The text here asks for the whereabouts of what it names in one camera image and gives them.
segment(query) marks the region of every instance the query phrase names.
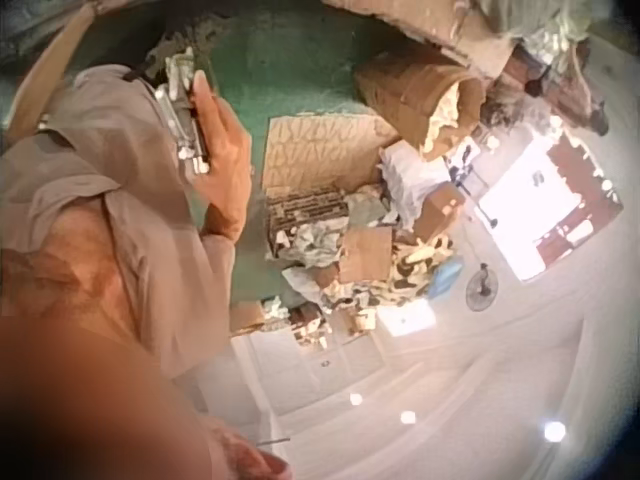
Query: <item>window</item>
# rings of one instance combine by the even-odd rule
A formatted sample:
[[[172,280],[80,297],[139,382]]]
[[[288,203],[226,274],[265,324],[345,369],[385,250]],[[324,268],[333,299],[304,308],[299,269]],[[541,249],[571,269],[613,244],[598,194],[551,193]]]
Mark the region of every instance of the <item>window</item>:
[[[521,280],[569,255],[622,210],[612,182],[566,135],[556,145],[536,137],[480,206],[498,219],[488,229]]]

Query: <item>fingers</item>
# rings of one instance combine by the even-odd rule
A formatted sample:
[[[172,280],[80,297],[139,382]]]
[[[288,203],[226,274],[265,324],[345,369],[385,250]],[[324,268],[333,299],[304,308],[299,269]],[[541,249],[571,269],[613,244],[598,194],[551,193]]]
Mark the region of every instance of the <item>fingers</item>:
[[[210,153],[224,155],[228,143],[227,129],[222,123],[218,103],[211,96],[211,88],[202,70],[198,70],[193,79],[193,102]]]
[[[240,123],[240,120],[238,120],[236,112],[233,111],[233,108],[231,108],[229,102],[227,102],[224,98],[217,97],[216,101],[218,103],[220,118],[223,125],[226,127],[227,132],[229,132],[229,135],[231,135],[232,138],[237,138],[244,141],[245,137],[248,134],[242,126],[242,123]]]

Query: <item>ceiling light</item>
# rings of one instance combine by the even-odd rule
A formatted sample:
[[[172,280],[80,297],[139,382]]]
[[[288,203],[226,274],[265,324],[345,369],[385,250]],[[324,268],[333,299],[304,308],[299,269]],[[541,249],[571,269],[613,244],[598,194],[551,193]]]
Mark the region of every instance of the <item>ceiling light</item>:
[[[362,395],[360,395],[359,393],[352,393],[351,395],[349,395],[349,400],[351,401],[351,405],[353,405],[354,407],[362,405],[362,402],[364,401]]]
[[[551,123],[551,126],[554,128],[560,128],[562,126],[562,118],[557,115],[551,115],[549,123]]]
[[[561,422],[548,422],[544,426],[544,438],[548,442],[559,443],[567,434],[567,429]]]
[[[416,423],[416,412],[405,410],[400,414],[400,421],[405,425],[413,425]]]
[[[489,135],[487,137],[487,147],[489,147],[490,150],[495,150],[499,146],[500,146],[500,140],[498,140],[493,135]]]

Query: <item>beige shirt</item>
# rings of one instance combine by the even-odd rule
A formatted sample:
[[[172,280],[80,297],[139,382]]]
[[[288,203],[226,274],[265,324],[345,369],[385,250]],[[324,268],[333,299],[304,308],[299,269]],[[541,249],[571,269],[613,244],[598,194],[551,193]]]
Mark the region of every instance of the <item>beige shirt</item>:
[[[80,73],[54,96],[46,129],[6,153],[2,248],[38,251],[61,209],[102,196],[135,322],[86,328],[133,335],[176,377],[228,341],[234,246],[199,236],[175,144],[146,84],[122,80],[127,71]]]

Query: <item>hand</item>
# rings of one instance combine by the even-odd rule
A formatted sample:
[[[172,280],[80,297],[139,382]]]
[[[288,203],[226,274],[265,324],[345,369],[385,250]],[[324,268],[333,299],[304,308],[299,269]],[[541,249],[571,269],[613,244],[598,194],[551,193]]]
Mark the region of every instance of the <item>hand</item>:
[[[231,106],[214,96],[204,72],[196,72],[193,101],[209,151],[211,169],[193,185],[211,204],[203,233],[237,242],[247,220],[251,194],[251,136]]]
[[[87,2],[93,4],[96,15],[104,15],[127,6],[131,0],[87,0]]]

